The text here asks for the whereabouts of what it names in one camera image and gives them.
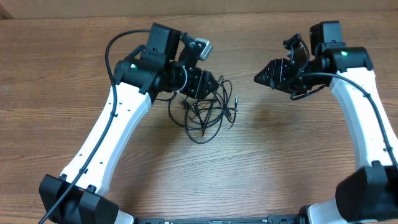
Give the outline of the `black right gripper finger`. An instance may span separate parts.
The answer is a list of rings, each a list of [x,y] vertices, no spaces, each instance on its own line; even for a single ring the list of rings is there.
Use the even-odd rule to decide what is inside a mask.
[[[254,81],[258,84],[275,88],[275,83],[272,79],[272,73],[269,70],[262,70],[254,77]]]
[[[273,72],[275,69],[275,66],[277,65],[277,60],[273,59],[271,60],[263,69],[262,73],[268,73],[268,72]]]

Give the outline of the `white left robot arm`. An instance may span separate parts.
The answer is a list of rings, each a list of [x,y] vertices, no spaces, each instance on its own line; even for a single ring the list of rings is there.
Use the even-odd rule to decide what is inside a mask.
[[[137,223],[106,197],[134,129],[161,92],[202,100],[218,88],[213,75],[197,67],[211,54],[209,40],[156,23],[148,35],[146,44],[108,68],[108,99],[80,150],[58,177],[46,175],[41,181],[43,221]]]

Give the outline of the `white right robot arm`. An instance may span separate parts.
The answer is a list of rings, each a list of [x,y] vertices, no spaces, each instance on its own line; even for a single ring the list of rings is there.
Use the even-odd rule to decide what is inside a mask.
[[[364,47],[348,47],[338,21],[283,42],[287,56],[271,60],[254,81],[293,101],[329,88],[338,100],[354,147],[356,170],[333,199],[307,205],[295,223],[364,223],[397,218],[397,136],[381,103],[373,63]]]

